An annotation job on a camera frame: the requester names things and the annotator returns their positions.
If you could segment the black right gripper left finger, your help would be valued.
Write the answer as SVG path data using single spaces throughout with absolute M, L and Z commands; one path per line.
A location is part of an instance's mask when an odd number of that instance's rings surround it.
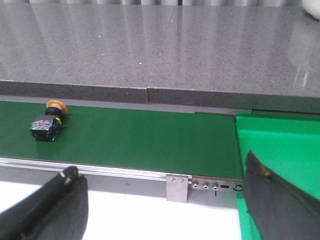
M 0 238 L 81 240 L 88 215 L 88 181 L 70 166 L 0 214 Z

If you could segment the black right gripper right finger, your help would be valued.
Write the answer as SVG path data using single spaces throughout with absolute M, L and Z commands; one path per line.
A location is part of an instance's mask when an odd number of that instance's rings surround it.
M 243 195 L 263 240 L 318 240 L 320 201 L 264 164 L 250 150 Z

